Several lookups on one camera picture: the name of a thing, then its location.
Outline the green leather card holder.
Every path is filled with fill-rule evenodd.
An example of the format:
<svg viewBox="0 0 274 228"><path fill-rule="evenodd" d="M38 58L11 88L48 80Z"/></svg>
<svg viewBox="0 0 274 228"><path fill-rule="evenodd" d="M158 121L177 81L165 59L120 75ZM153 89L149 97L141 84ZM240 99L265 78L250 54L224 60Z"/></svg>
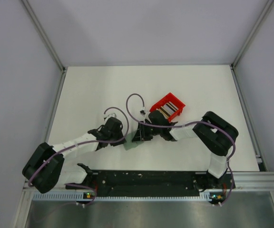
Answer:
<svg viewBox="0 0 274 228"><path fill-rule="evenodd" d="M133 141L135 134L136 133L129 133L126 136L126 142L123 144L126 151L136 148L143 143L143 141Z"/></svg>

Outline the red plastic card tray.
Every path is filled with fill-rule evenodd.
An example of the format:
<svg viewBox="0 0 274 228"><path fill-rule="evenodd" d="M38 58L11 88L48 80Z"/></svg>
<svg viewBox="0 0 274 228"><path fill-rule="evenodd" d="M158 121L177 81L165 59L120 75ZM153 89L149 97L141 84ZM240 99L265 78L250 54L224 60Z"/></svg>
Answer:
<svg viewBox="0 0 274 228"><path fill-rule="evenodd" d="M180 116L185 106L186 105L174 94L168 93L150 108L150 112L159 111L169 122L171 122L177 116Z"/></svg>

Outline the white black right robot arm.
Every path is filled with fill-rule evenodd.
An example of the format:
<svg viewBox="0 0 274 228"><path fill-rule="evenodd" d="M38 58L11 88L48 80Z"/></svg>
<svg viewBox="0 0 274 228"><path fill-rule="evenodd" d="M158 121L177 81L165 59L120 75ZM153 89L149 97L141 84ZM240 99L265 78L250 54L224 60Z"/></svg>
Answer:
<svg viewBox="0 0 274 228"><path fill-rule="evenodd" d="M131 142L150 141L156 135L170 142L199 138L211 152L209 168L206 172L207 183L202 188L218 188L224 183L228 170L228 151L235 146L239 135L238 130L226 120L208 111L200 121L179 124L168 121L160 111L153 111L143 121L138 122Z"/></svg>

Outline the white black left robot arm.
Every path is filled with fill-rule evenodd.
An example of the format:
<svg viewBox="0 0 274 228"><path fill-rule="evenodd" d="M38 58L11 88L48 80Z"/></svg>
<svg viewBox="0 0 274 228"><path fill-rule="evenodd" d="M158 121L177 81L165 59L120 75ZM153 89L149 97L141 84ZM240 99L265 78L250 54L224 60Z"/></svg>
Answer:
<svg viewBox="0 0 274 228"><path fill-rule="evenodd" d="M97 129L89 130L86 134L64 143L49 145L41 143L22 170L29 185L40 193L47 193L57 185L77 183L82 188L92 184L92 176L78 167L62 169L66 162L75 160L88 152L102 148L124 144L126 139L122 133L122 122L110 116Z"/></svg>

